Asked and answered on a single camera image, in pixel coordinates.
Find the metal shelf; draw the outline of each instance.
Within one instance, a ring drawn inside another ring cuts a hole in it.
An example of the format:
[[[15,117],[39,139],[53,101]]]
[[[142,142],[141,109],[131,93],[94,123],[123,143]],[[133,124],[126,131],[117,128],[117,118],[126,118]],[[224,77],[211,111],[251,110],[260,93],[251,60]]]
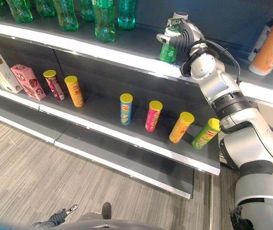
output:
[[[70,125],[69,122],[54,119],[2,97],[0,97],[0,121],[52,144]]]
[[[97,132],[70,126],[55,145],[190,199],[194,169]]]
[[[61,31],[56,17],[40,18],[35,11],[34,21],[24,24],[16,23],[8,8],[1,9],[1,15],[0,36],[104,61],[172,81],[197,85],[193,79],[181,76],[178,65],[159,61],[161,44],[156,40],[156,34],[161,31],[157,28],[137,26],[132,31],[117,29],[114,43],[101,43],[95,38],[94,23],[84,22],[79,13],[79,30],[74,32]],[[237,57],[242,68],[243,82],[240,87],[245,96],[252,101],[273,107],[273,71],[265,77],[253,74],[248,70],[250,62],[247,61],[247,54],[240,51],[231,52]],[[226,71],[235,77],[235,69],[231,65],[225,64]]]
[[[1,91],[4,90],[0,90],[0,96],[6,97],[7,95],[2,94]],[[19,95],[24,97],[22,93],[15,94],[17,97]],[[147,112],[139,108],[133,108],[132,122],[130,125],[124,126],[119,119],[118,101],[112,101],[95,94],[86,94],[85,92],[83,95],[85,105],[79,108],[73,105],[69,96],[64,101],[58,102],[52,93],[48,93],[44,100],[37,101],[37,103],[39,103],[41,112],[111,136],[135,147],[152,151],[200,171],[219,175],[220,163],[217,137],[203,149],[194,149],[190,143],[201,128],[192,125],[183,140],[173,144],[169,141],[168,136],[176,120],[161,117],[157,129],[154,132],[148,132],[145,130]]]

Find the white box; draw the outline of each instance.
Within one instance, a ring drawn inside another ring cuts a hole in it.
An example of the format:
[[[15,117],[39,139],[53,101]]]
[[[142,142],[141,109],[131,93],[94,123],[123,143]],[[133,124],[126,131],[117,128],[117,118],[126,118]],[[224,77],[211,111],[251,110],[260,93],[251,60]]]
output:
[[[12,73],[11,69],[2,58],[0,54],[0,86],[14,93],[18,93],[23,88],[20,83],[17,81],[16,77]]]

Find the dark wall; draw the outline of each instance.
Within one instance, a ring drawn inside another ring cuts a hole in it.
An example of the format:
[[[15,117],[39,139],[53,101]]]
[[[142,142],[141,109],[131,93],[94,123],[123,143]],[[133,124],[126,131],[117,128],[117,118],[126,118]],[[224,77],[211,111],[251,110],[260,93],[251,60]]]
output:
[[[251,48],[273,17],[273,0],[137,0],[136,23],[165,28],[174,11],[188,13],[208,38]]]
[[[118,102],[120,94],[129,92],[134,97],[133,105],[145,111],[150,101],[159,100],[164,116],[177,118],[181,112],[189,111],[198,125],[215,116],[197,86],[9,38],[0,37],[0,53],[9,67],[16,64],[31,67],[46,93],[50,90],[43,72],[55,69],[63,88],[64,76],[76,75],[83,90]]]

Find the pink box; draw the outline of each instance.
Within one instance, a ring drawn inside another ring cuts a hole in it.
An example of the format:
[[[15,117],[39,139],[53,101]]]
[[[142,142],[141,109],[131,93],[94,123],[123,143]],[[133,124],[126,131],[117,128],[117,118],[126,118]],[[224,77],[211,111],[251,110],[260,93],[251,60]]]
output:
[[[39,101],[46,97],[46,94],[30,67],[17,64],[11,67],[11,70],[29,97]]]

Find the green chip can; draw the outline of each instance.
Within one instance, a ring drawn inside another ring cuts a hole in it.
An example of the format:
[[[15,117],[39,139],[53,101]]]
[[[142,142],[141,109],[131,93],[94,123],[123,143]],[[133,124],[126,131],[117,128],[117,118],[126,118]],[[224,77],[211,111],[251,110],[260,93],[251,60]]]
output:
[[[203,129],[196,135],[192,141],[192,146],[196,149],[202,149],[219,132],[219,120],[210,118]]]
[[[180,35],[180,32],[178,31],[177,28],[174,27],[167,27],[165,29],[164,35],[168,37],[176,37]],[[177,50],[168,45],[168,44],[163,44],[162,50],[160,53],[160,60],[165,61],[168,63],[174,63],[176,61],[176,55],[177,55]]]

